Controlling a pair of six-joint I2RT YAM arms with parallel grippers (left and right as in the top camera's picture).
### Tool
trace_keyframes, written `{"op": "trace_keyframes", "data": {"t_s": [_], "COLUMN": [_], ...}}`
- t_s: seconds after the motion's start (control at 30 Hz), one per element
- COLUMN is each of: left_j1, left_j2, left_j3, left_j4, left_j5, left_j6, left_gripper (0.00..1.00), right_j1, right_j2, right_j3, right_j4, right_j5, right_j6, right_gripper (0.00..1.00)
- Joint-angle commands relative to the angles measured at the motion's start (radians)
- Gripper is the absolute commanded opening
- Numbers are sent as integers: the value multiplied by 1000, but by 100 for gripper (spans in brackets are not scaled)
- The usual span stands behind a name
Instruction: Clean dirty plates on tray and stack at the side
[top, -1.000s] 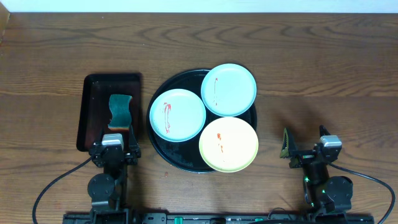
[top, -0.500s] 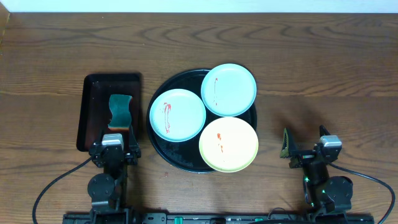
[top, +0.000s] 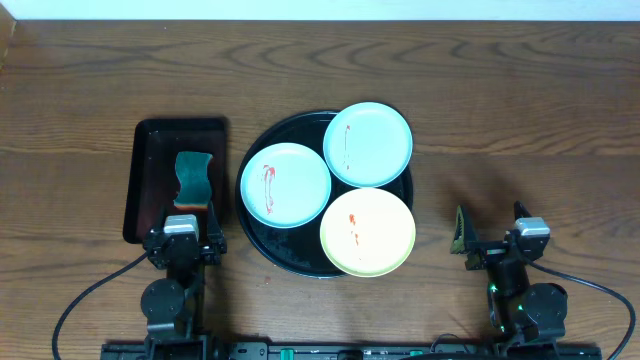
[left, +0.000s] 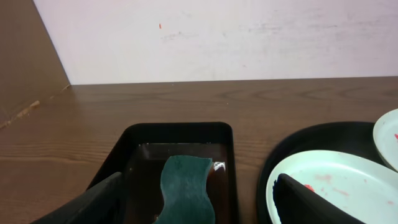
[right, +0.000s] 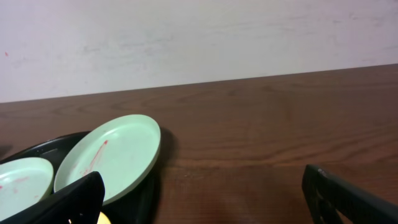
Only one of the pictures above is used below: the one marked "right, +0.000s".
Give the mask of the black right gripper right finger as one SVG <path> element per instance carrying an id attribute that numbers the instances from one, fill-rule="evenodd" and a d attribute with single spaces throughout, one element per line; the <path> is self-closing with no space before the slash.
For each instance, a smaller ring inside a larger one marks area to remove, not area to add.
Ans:
<path id="1" fill-rule="evenodd" d="M 343 214 L 352 223 L 397 224 L 397 206 L 308 164 L 302 191 L 315 224 L 342 223 Z"/>

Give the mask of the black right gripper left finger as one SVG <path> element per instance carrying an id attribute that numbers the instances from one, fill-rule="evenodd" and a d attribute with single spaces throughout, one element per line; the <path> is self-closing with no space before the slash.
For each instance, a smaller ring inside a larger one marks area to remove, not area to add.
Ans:
<path id="1" fill-rule="evenodd" d="M 96 224 L 104 194 L 103 179 L 94 171 L 1 224 Z"/>

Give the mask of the light blue plate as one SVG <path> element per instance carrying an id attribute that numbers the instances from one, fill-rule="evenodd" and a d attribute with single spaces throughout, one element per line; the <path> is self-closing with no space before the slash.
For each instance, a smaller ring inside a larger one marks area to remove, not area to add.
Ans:
<path id="1" fill-rule="evenodd" d="M 53 166 L 43 158 L 27 157 L 1 164 L 1 220 L 50 195 Z"/>

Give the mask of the mint green plate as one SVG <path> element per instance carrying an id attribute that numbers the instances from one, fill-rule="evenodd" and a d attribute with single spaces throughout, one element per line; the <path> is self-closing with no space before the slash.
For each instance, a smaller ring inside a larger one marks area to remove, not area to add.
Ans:
<path id="1" fill-rule="evenodd" d="M 97 171 L 104 183 L 103 205 L 136 188 L 153 168 L 160 151 L 160 126 L 149 116 L 112 119 L 83 137 L 66 155 L 54 178 L 58 192 Z"/>

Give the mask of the yellow plate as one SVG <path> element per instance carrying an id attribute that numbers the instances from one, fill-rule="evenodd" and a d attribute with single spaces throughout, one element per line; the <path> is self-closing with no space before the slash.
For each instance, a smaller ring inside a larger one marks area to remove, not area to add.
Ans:
<path id="1" fill-rule="evenodd" d="M 111 224 L 111 222 L 103 212 L 100 212 L 96 224 Z"/>

